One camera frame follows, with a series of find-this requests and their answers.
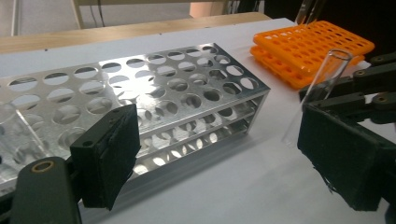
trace black plastic part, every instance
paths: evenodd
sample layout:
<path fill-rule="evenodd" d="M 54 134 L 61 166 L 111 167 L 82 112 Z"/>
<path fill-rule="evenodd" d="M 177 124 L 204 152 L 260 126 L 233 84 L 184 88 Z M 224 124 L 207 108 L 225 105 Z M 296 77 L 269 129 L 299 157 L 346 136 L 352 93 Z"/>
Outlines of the black plastic part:
<path fill-rule="evenodd" d="M 360 126 L 351 114 L 326 110 L 318 103 L 304 108 L 298 148 L 349 206 L 376 210 L 396 146 Z"/>
<path fill-rule="evenodd" d="M 13 199 L 14 192 L 10 192 L 0 197 L 0 224 L 9 223 Z"/>
<path fill-rule="evenodd" d="M 70 147 L 86 207 L 111 210 L 140 148 L 135 105 L 108 112 Z"/>
<path fill-rule="evenodd" d="M 353 92 L 373 94 L 381 91 L 396 91 L 395 83 L 396 63 L 382 64 L 356 71 L 353 73 L 353 78 L 339 78 L 329 97 L 332 98 Z M 300 100 L 305 97 L 308 88 L 309 86 L 300 89 Z"/>
<path fill-rule="evenodd" d="M 378 66 L 385 63 L 396 63 L 396 51 L 389 54 L 375 56 L 370 60 L 373 66 Z"/>
<path fill-rule="evenodd" d="M 81 223 L 65 160 L 46 158 L 20 171 L 10 223 Z"/>

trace aluminum test tube rack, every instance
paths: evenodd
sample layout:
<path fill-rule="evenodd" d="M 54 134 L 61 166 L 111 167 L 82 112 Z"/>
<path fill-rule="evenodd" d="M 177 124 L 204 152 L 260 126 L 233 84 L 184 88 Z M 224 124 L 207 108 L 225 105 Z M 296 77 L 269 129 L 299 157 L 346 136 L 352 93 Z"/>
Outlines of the aluminum test tube rack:
<path fill-rule="evenodd" d="M 203 147 L 247 133 L 269 88 L 216 44 L 0 79 L 0 102 L 14 104 L 56 156 L 107 111 L 138 108 L 141 150 L 132 179 Z M 15 184 L 13 156 L 0 148 L 0 189 Z M 21 146 L 19 156 L 35 156 Z"/>

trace white table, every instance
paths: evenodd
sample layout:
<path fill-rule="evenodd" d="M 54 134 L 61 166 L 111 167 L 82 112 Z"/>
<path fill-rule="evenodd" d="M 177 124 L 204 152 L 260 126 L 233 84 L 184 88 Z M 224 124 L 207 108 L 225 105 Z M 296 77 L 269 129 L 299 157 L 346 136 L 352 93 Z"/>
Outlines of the white table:
<path fill-rule="evenodd" d="M 297 92 L 254 62 L 254 34 L 292 25 L 281 19 L 197 29 L 82 46 L 0 55 L 2 75 L 50 70 L 215 42 L 272 90 L 249 135 L 192 155 L 164 174 L 127 185 L 112 212 L 82 209 L 84 223 L 385 223 L 388 207 L 355 212 L 330 194 L 298 149 L 284 146 Z"/>

